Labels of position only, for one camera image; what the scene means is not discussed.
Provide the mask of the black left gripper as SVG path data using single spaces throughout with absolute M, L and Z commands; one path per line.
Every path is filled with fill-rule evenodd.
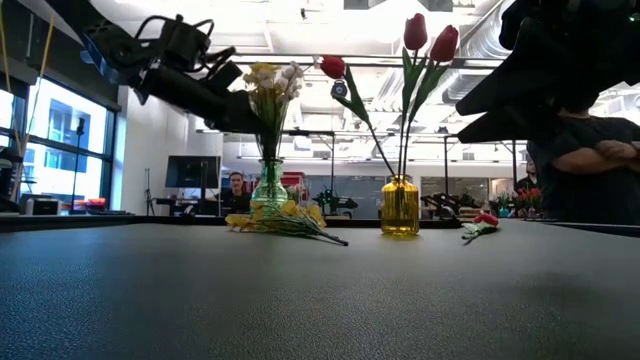
M 149 95 L 181 108 L 227 108 L 223 115 L 205 119 L 207 128 L 229 133 L 264 133 L 264 122 L 251 109 L 252 94 L 246 90 L 229 91 L 228 87 L 242 71 L 232 61 L 207 66 L 200 79 L 167 66 L 148 67 L 132 75 L 132 87 L 144 103 Z

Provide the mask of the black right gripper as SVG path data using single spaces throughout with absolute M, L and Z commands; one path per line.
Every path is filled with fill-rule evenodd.
M 515 1 L 499 42 L 511 54 L 456 105 L 462 115 L 487 112 L 458 132 L 462 143 L 551 137 L 562 124 L 549 109 L 502 107 L 639 83 L 635 0 Z

